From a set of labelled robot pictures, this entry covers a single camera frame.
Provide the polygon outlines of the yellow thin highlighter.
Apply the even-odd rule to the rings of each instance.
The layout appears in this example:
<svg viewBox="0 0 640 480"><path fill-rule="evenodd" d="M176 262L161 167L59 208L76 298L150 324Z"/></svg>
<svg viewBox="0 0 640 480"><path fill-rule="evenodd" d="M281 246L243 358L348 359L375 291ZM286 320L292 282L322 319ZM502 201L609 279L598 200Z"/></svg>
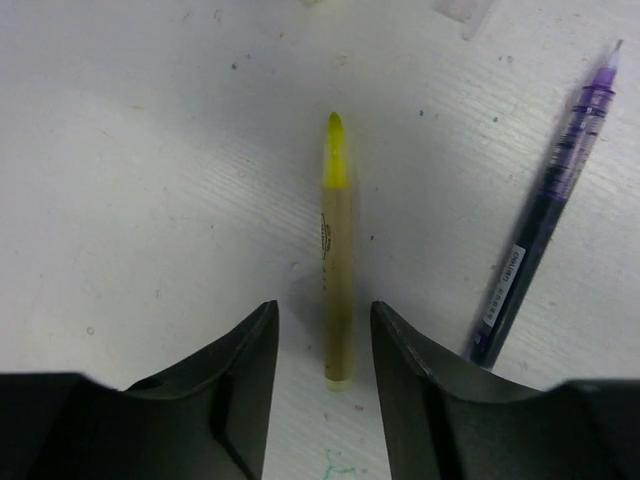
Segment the yellow thin highlighter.
<svg viewBox="0 0 640 480"><path fill-rule="evenodd" d="M354 371L353 185L344 124L329 115L321 184L321 248L326 324L324 375L334 392Z"/></svg>

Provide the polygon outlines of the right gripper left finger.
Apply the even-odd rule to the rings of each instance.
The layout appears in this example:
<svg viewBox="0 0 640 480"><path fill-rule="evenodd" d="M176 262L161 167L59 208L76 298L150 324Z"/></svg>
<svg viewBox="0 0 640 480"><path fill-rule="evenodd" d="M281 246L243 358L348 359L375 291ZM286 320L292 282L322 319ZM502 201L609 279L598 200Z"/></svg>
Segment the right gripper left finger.
<svg viewBox="0 0 640 480"><path fill-rule="evenodd" d="M276 301L125 390L72 372L1 377L5 479L258 479L279 337Z"/></svg>

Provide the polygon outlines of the purple gel pen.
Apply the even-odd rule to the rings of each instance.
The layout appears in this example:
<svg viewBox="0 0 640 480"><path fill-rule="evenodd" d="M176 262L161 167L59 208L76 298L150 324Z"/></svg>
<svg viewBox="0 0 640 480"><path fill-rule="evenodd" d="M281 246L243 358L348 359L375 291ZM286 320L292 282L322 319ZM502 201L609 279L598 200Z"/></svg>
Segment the purple gel pen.
<svg viewBox="0 0 640 480"><path fill-rule="evenodd" d="M604 127L615 97L623 43L618 39L603 53L584 86L567 99L542 170L527 195L466 348L468 360L484 370L493 369L503 349Z"/></svg>

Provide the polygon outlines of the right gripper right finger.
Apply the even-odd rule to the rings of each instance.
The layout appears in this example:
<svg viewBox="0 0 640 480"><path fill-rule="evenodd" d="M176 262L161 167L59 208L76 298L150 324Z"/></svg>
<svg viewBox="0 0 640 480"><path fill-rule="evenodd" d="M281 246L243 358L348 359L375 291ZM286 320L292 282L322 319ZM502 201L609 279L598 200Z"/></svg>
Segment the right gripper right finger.
<svg viewBox="0 0 640 480"><path fill-rule="evenodd" d="M638 381L538 391L466 362L384 302L370 324L393 478L638 478Z"/></svg>

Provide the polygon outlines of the clear orange highlighter cap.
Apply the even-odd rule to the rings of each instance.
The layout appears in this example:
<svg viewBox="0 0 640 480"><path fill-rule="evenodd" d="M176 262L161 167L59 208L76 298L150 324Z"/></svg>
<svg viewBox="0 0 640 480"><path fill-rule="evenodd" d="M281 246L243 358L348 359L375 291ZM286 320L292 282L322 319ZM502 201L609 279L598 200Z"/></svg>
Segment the clear orange highlighter cap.
<svg viewBox="0 0 640 480"><path fill-rule="evenodd" d="M436 0L435 10L463 25L462 38L473 39L488 15L493 0Z"/></svg>

